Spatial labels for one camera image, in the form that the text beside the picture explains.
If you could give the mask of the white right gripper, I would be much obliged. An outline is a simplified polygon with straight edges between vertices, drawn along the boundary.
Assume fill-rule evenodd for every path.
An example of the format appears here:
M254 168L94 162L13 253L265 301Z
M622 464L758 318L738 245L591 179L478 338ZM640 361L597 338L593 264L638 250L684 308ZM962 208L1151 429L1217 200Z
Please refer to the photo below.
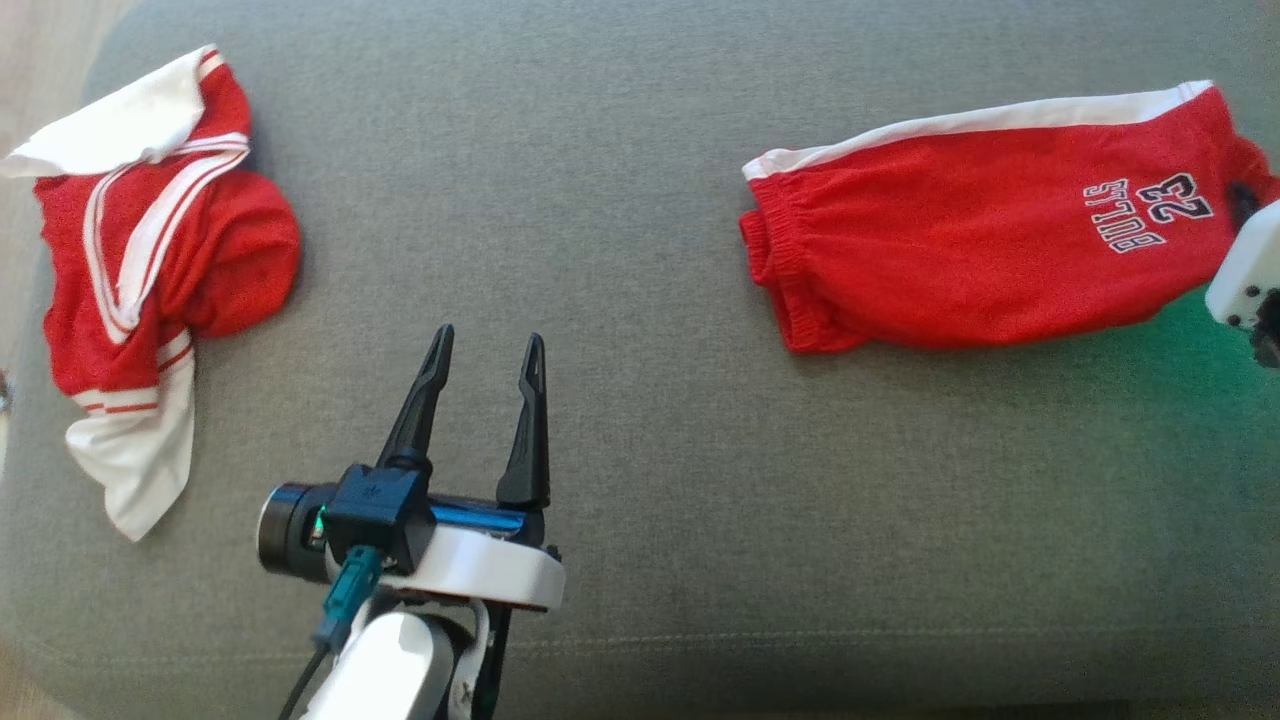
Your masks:
M1238 184L1242 225L1211 281L1204 304L1220 324L1249 334L1254 360L1279 368L1279 202L1261 208L1247 183Z

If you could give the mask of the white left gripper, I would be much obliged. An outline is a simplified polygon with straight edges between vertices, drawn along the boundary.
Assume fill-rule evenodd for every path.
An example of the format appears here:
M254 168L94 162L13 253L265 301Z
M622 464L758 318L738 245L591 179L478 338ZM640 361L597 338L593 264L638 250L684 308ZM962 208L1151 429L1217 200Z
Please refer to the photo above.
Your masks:
M378 468L431 473L428 459L440 392L454 347L454 327L433 337L378 459ZM518 375L522 407L497 502L434 495L436 528L415 573L384 571L380 591L407 597L484 600L535 612L556 611L566 570L535 541L550 503L545 343L530 334ZM328 547L321 510L334 484L276 487L259 514L259 561L274 574L329 585L340 570Z

